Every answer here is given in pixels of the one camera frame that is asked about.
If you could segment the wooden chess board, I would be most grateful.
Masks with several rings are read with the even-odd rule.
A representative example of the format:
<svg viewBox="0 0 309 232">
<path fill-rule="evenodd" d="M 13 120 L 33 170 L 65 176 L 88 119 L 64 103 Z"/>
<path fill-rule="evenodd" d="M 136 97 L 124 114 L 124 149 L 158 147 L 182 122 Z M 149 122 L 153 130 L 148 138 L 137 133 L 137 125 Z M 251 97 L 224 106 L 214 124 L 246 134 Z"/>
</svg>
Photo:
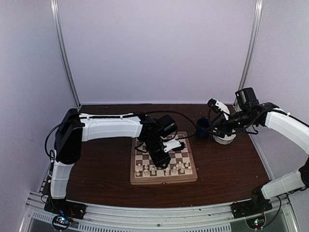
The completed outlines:
<svg viewBox="0 0 309 232">
<path fill-rule="evenodd" d="M 169 155 L 171 157 L 168 168 L 161 169 L 155 167 L 150 155 L 146 152 L 145 145 L 140 146 L 140 150 L 137 151 L 134 147 L 139 145 L 139 141 L 137 139 L 133 139 L 132 141 L 132 151 L 131 151 L 131 166 L 130 166 L 130 183 L 132 185 L 165 185 L 165 184 L 179 184 L 179 183 L 188 183 L 197 181 L 197 170 L 194 163 L 194 158 L 192 155 L 189 139 L 186 138 L 187 133 L 182 131 L 177 133 L 176 139 L 179 139 L 180 142 L 185 143 L 185 148 L 183 150 L 178 151 L 169 151 Z M 185 163 L 188 162 L 189 166 L 191 166 L 192 173 L 191 174 L 179 174 L 178 170 L 178 162 L 181 161 L 183 163 L 182 167 L 185 168 Z M 138 170 L 137 165 L 142 165 L 142 170 L 140 171 L 140 176 L 136 176 L 135 172 Z M 144 175 L 144 166 L 148 164 L 149 175 Z M 177 172 L 176 174 L 172 173 L 172 168 L 176 166 Z M 150 169 L 155 167 L 156 176 L 150 176 Z M 165 175 L 165 170 L 169 170 L 169 175 Z"/>
</svg>

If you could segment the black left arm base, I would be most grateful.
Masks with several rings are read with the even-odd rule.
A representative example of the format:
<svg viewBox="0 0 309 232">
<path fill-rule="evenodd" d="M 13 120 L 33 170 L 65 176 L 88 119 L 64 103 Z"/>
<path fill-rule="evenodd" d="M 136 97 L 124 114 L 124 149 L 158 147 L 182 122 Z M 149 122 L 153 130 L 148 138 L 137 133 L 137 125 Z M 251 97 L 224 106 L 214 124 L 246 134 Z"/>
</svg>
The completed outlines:
<svg viewBox="0 0 309 232">
<path fill-rule="evenodd" d="M 44 203 L 44 210 L 56 215 L 61 215 L 69 219 L 83 219 L 86 205 L 82 203 L 70 202 L 66 199 L 53 199 L 50 191 L 41 196 Z"/>
</svg>

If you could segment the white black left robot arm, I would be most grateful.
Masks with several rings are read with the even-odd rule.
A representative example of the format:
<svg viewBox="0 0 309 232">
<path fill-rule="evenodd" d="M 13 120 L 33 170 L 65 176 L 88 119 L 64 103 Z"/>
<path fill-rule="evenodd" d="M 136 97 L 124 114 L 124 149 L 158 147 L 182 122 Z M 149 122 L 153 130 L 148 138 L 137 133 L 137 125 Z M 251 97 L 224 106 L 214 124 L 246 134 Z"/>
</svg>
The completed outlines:
<svg viewBox="0 0 309 232">
<path fill-rule="evenodd" d="M 69 203 L 64 200 L 67 184 L 72 168 L 81 157 L 83 143 L 114 138 L 137 139 L 145 145 L 155 167 L 166 168 L 171 160 L 169 152 L 181 147 L 181 143 L 175 138 L 167 138 L 177 129 L 176 122 L 170 115 L 154 119 L 144 112 L 91 115 L 79 113 L 74 108 L 69 109 L 61 123 L 48 134 L 55 135 L 53 148 L 46 149 L 53 168 L 50 206 L 60 215 L 69 211 Z"/>
</svg>

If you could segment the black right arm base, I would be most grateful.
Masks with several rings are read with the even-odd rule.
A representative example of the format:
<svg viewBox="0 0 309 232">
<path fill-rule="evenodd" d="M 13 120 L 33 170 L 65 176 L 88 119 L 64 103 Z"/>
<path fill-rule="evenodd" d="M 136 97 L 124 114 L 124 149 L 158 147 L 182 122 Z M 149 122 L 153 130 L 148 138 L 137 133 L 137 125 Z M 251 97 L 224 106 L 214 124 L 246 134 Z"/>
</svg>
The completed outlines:
<svg viewBox="0 0 309 232">
<path fill-rule="evenodd" d="M 255 189 L 250 200 L 233 202 L 230 207 L 234 218 L 242 218 L 271 210 L 272 204 L 269 199 L 264 198 L 260 189 Z"/>
</svg>

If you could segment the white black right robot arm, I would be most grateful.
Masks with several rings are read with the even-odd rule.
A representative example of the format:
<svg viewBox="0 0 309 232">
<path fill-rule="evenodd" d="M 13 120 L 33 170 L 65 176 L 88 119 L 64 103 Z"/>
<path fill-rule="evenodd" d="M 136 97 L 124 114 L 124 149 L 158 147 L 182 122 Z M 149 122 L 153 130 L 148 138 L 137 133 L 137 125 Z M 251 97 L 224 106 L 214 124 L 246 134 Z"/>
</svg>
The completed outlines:
<svg viewBox="0 0 309 232">
<path fill-rule="evenodd" d="M 271 102 L 260 103 L 251 87 L 238 90 L 235 95 L 239 110 L 233 113 L 220 100 L 208 101 L 208 113 L 218 115 L 218 119 L 210 123 L 210 134 L 220 143 L 230 143 L 238 133 L 247 131 L 248 127 L 261 126 L 289 140 L 305 154 L 309 153 L 308 124 Z M 294 171 L 254 190 L 247 208 L 256 214 L 265 207 L 266 200 L 308 187 L 309 163 L 306 161 Z"/>
</svg>

